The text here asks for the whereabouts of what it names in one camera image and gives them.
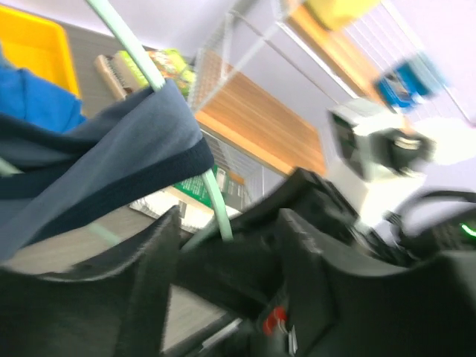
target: hanger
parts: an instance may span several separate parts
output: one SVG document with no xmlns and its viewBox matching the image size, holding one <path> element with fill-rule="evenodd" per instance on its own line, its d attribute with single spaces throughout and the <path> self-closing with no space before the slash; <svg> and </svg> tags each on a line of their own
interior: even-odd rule
<svg viewBox="0 0 476 357">
<path fill-rule="evenodd" d="M 159 91 L 165 84 L 161 72 L 150 59 L 137 37 L 132 33 L 118 12 L 107 0 L 86 0 L 89 6 L 103 20 L 109 30 L 129 53 L 135 64 L 142 71 L 154 91 Z M 212 170 L 202 175 L 203 182 L 210 196 L 216 221 L 223 240 L 232 240 L 230 219 L 226 213 L 225 201 L 216 183 Z"/>
</svg>

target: gray fabric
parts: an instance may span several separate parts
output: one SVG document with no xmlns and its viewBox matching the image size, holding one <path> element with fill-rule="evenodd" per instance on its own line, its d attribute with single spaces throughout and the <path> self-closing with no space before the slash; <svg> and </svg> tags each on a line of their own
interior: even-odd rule
<svg viewBox="0 0 476 357">
<path fill-rule="evenodd" d="M 0 156 L 27 171 L 0 178 L 0 259 L 213 166 L 171 81 L 63 136 L 0 115 Z"/>
</svg>

